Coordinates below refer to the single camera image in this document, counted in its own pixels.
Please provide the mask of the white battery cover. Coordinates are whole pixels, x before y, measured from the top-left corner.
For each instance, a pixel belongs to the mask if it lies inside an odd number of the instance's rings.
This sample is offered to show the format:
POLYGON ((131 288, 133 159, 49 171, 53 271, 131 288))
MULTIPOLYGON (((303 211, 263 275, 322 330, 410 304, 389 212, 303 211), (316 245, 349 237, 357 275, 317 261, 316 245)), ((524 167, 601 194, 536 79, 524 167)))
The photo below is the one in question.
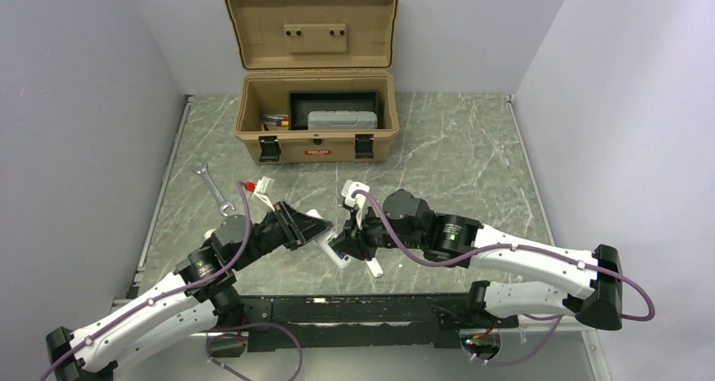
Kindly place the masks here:
POLYGON ((372 277, 380 278, 384 275, 384 271, 376 258, 373 258, 372 260, 366 260, 365 263, 372 277))

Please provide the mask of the white remote control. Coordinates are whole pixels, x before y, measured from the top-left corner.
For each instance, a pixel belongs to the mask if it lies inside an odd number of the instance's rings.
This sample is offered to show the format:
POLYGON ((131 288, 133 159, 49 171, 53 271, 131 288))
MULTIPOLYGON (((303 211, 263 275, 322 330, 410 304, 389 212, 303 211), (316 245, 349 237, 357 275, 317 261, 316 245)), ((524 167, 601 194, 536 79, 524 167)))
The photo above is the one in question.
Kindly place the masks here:
POLYGON ((314 242, 318 247, 325 253, 325 255, 335 264, 340 270, 344 270, 350 266, 352 263, 352 258, 348 255, 344 255, 342 252, 335 250, 331 246, 331 241, 335 239, 337 232, 334 226, 318 235, 314 242))

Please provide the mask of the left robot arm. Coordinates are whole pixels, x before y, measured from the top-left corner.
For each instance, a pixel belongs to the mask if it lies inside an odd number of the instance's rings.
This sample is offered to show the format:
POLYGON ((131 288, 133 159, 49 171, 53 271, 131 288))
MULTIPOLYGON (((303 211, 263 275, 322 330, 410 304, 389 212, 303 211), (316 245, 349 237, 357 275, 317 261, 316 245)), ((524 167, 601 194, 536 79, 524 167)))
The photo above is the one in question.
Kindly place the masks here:
POLYGON ((145 293, 103 319, 46 336, 50 367, 42 379, 111 380, 115 370, 200 330, 232 330, 246 321, 236 272, 273 250, 308 244, 334 225, 278 202, 259 223, 226 217, 202 246, 145 293))

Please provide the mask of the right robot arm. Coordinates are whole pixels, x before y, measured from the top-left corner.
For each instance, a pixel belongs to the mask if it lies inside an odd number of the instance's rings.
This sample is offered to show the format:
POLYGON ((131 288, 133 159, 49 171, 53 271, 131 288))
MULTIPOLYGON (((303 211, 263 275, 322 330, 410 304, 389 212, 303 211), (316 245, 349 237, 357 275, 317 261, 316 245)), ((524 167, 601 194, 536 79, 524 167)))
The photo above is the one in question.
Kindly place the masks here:
POLYGON ((428 267, 490 269, 523 276, 525 284, 473 282, 465 317, 475 326, 515 315, 571 316, 597 330, 620 330, 622 270, 618 250, 569 250, 504 233, 478 220, 435 212, 406 190, 378 203, 350 185, 342 194, 350 212, 331 246, 357 260, 379 249, 401 250, 428 267))

